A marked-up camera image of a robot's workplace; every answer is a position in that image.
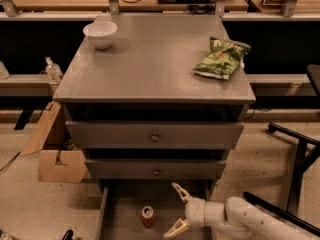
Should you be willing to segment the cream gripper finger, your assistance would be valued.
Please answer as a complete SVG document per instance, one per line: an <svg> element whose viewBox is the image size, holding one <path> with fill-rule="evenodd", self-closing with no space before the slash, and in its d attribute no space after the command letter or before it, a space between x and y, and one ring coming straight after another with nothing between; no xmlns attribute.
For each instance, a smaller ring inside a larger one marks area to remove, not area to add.
<svg viewBox="0 0 320 240"><path fill-rule="evenodd" d="M177 193L179 194L181 200L184 203L187 203L192 199L192 196L189 194L189 192L187 190L185 190L183 187L181 187L178 183L173 182L172 186L177 191Z"/></svg>
<svg viewBox="0 0 320 240"><path fill-rule="evenodd" d="M174 225L164 234L167 239L173 238L182 234L190 228L190 223L187 219L179 218Z"/></svg>

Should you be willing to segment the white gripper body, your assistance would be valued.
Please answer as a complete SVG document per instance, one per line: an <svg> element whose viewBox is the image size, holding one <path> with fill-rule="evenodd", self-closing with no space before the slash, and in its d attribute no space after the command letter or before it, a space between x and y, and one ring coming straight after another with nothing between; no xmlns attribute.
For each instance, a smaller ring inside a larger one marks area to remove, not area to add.
<svg viewBox="0 0 320 240"><path fill-rule="evenodd" d="M185 216L192 227L205 226L206 201L192 197L185 205Z"/></svg>

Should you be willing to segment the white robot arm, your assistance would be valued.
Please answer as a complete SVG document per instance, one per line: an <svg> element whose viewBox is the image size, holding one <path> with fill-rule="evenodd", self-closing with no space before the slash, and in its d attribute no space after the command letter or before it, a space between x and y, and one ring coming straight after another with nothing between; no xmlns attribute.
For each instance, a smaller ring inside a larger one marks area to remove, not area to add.
<svg viewBox="0 0 320 240"><path fill-rule="evenodd" d="M191 227L213 227L227 236L246 239L252 232L266 240L319 240L314 233L301 231L259 210L240 197L224 203L193 197L178 183L172 183L185 204L185 218L179 218L164 234L173 238Z"/></svg>

